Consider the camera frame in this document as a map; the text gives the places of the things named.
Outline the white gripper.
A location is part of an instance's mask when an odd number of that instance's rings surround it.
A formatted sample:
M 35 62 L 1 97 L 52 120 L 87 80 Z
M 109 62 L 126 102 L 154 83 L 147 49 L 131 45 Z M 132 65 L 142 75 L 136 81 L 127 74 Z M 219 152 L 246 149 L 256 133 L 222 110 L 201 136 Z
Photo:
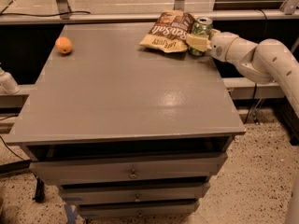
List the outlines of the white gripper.
M 231 62 L 234 59 L 232 44 L 238 39 L 238 35 L 223 32 L 220 30 L 211 30 L 211 40 L 207 35 L 187 34 L 186 43 L 194 49 L 207 52 L 209 56 L 221 62 Z

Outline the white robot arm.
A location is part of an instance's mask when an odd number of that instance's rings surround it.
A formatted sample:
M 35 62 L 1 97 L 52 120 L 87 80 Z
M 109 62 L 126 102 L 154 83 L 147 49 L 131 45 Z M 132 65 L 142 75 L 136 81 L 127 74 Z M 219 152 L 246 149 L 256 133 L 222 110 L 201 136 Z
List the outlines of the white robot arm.
M 259 44 L 217 32 L 210 55 L 235 66 L 258 84 L 276 81 L 292 108 L 299 108 L 298 62 L 279 41 Z M 197 224 L 297 224 L 299 151 L 282 138 L 278 124 L 248 126 L 228 148 L 228 160 L 212 178 L 196 212 Z

